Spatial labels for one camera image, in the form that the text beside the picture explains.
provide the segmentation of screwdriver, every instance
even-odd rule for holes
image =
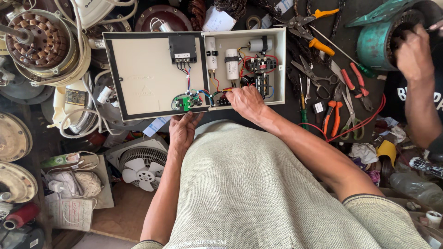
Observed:
[[[300,79],[300,91],[301,91],[301,96],[302,96],[302,123],[307,123],[307,110],[304,106],[304,97],[303,97],[303,87],[302,87],[302,76],[299,74],[299,79]],[[303,129],[306,129],[307,131],[309,131],[309,125],[307,124],[302,124]]]
[[[366,68],[363,64],[357,63],[354,61],[348,54],[346,54],[343,50],[341,50],[337,45],[335,45],[332,41],[330,41],[326,36],[324,36],[320,31],[318,31],[313,26],[309,25],[313,30],[315,30],[319,35],[321,35],[326,41],[328,41],[330,44],[332,44],[336,49],[338,49],[342,54],[346,55],[352,62],[354,62],[357,65],[357,68],[368,78],[375,78],[377,75],[369,68]]]

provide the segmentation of copper winding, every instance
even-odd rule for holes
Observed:
[[[206,18],[206,3],[204,0],[191,0],[188,5],[188,11],[195,17],[191,17],[191,25],[194,31],[202,31]]]
[[[15,35],[7,35],[11,55],[24,66],[54,67],[62,62],[69,49],[66,34],[44,16],[25,13],[14,18],[10,26],[26,28],[34,34],[31,45],[19,43]]]

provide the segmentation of metal rod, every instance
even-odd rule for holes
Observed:
[[[13,28],[10,28],[10,27],[2,25],[2,24],[0,24],[0,31],[7,33],[7,34],[18,36],[21,39],[27,38],[27,34],[25,32],[15,30]]]
[[[328,38],[326,38],[326,36],[324,36],[322,33],[320,33],[320,31],[318,31],[316,28],[314,28],[313,26],[309,25],[313,30],[315,30],[319,35],[321,35],[323,38],[326,39],[326,41],[328,41],[330,44],[332,44],[336,49],[340,50],[340,52],[344,55],[346,55],[352,62],[354,62],[355,64],[358,64],[356,61],[354,61],[347,53],[345,53],[343,50],[341,50],[337,45],[335,45],[332,41],[330,41]]]

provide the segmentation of wrench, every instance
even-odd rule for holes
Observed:
[[[309,77],[307,77],[306,80],[306,97],[305,97],[305,104],[307,104],[307,100],[310,99],[311,97],[309,96],[309,88],[311,86],[311,79]]]

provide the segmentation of dark workbench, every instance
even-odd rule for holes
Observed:
[[[277,4],[280,2],[280,0],[270,0],[270,2],[271,3],[274,2],[275,4]],[[207,4],[207,7],[209,7],[212,3],[207,1],[206,4]],[[363,0],[352,1],[352,0],[349,0],[346,2],[346,5],[345,5],[345,7],[343,9],[343,13],[342,13],[342,20],[340,22],[340,26],[339,26],[339,28],[337,30],[337,34],[335,36],[335,44],[337,46],[339,46],[343,51],[348,53],[349,56],[354,58],[356,61],[358,61],[358,59],[357,59],[357,55],[356,55],[355,51],[356,51],[357,39],[358,39],[358,35],[360,34],[361,27],[344,28],[344,24],[346,24],[347,22],[351,21],[352,19],[354,19],[356,17],[368,14],[369,12],[371,12],[372,10],[374,10],[375,8],[380,6],[381,4],[383,4],[382,0],[374,0],[374,1],[363,1]],[[326,10],[333,10],[336,8],[338,8],[338,0],[332,0],[332,1],[330,1],[330,0],[316,0],[316,1],[313,1],[311,10],[314,12],[316,9],[320,9],[321,11],[326,11]],[[305,12],[306,1],[304,1],[304,0],[299,1],[298,10],[302,15],[306,13]],[[246,15],[237,21],[233,30],[246,29],[246,27],[245,27],[246,19],[251,15],[257,15],[260,17],[264,17],[266,15],[266,12],[258,7],[255,7],[255,6],[252,6],[249,4],[247,6]],[[290,19],[293,16],[294,16],[293,8],[283,14],[283,17],[285,19]],[[326,18],[321,18],[321,19],[315,20],[314,23],[315,23],[315,27],[320,32],[322,32],[326,37],[329,37],[329,35],[332,31],[332,27],[334,25],[334,17],[330,16],[330,17],[326,17]],[[324,43],[326,45],[328,44],[327,41],[324,40],[319,35],[317,37],[322,43]],[[333,60],[337,63],[337,65],[340,68],[346,69],[351,81],[357,86],[358,85],[357,77],[355,76],[354,72],[352,71],[351,67],[349,66],[349,63],[351,61],[346,56],[344,56],[339,51],[337,51],[337,49],[333,48],[333,50],[335,51],[335,56],[333,57]],[[291,56],[287,53],[286,65],[290,65],[291,60],[292,60]],[[324,66],[321,66],[321,65],[314,64],[314,68],[312,70],[319,77],[326,77],[326,76],[330,76],[332,74],[332,71],[329,68],[325,68]],[[372,116],[376,112],[376,110],[380,106],[381,97],[383,95],[383,89],[385,87],[385,82],[382,80],[369,79],[365,76],[363,76],[363,78],[365,80],[366,89],[370,92],[369,98],[372,101],[374,110],[372,113],[366,111],[364,109],[363,105],[360,103],[360,101],[353,98],[352,103],[354,106],[354,111],[356,113],[356,117],[361,120],[364,120],[364,119]],[[325,86],[326,88],[328,88],[329,92],[331,92],[331,93],[333,92],[335,85],[329,86],[327,83],[322,82],[322,81],[320,81],[319,83],[322,84],[323,86]],[[303,93],[306,94],[306,78],[303,81]],[[310,93],[311,93],[311,99],[307,101],[307,105],[306,105],[306,108],[308,109],[307,116],[308,116],[309,123],[315,124],[315,114],[314,114],[311,106],[313,104],[317,103],[318,101],[316,101],[315,86],[313,84],[311,84]],[[342,102],[343,102],[344,106],[343,106],[343,108],[341,108],[341,120],[340,120],[339,131],[344,126],[344,124],[348,121],[348,118],[349,118],[349,111],[346,107],[346,104],[344,103],[344,101],[342,101]],[[300,113],[300,104],[299,103],[300,103],[299,99],[296,99],[294,97],[294,94],[292,91],[292,84],[287,81],[286,82],[286,103],[283,105],[271,105],[271,108],[273,110],[275,110],[277,113],[279,113],[280,115],[282,115],[283,117],[285,117],[286,119],[288,119],[289,121],[291,121],[295,124],[298,124],[298,123],[301,123],[301,113]],[[205,116],[203,117],[202,121],[200,122],[200,125],[211,122],[213,120],[220,120],[220,119],[231,119],[241,125],[251,127],[251,128],[260,129],[255,124],[242,118],[240,116],[240,114],[238,114],[233,109],[207,112],[207,113],[205,113]],[[335,119],[335,115],[332,115],[331,120],[329,122],[329,128],[328,128],[328,134],[327,134],[328,138],[330,138],[330,131],[332,130],[332,126],[334,124],[334,119]],[[372,133],[374,131],[374,124],[375,124],[375,118],[365,126],[365,136],[363,137],[362,140],[358,141],[358,143],[366,143],[371,140]],[[318,131],[314,127],[310,127],[309,131],[312,132],[313,134],[323,138],[323,135],[320,133],[320,131]],[[350,137],[350,139],[347,140],[346,142],[354,143],[357,141],[354,141],[352,139],[352,137]]]

